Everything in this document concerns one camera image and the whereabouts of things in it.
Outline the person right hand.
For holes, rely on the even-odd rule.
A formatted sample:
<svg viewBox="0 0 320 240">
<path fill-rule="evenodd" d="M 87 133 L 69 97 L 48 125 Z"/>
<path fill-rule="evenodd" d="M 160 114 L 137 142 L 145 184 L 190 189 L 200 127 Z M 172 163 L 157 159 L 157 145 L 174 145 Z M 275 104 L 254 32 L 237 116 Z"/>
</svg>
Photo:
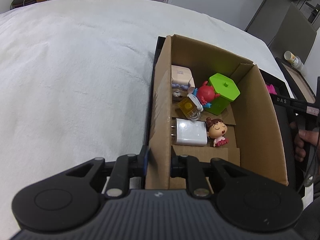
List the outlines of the person right hand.
<svg viewBox="0 0 320 240">
<path fill-rule="evenodd" d="M 310 143 L 312 146 L 317 146 L 318 143 L 318 132 L 307 131 L 304 129 L 298 129 L 298 133 L 295 137 L 295 159 L 299 162 L 302 162 L 306 157 L 306 150 L 304 146 L 306 143 Z"/>
</svg>

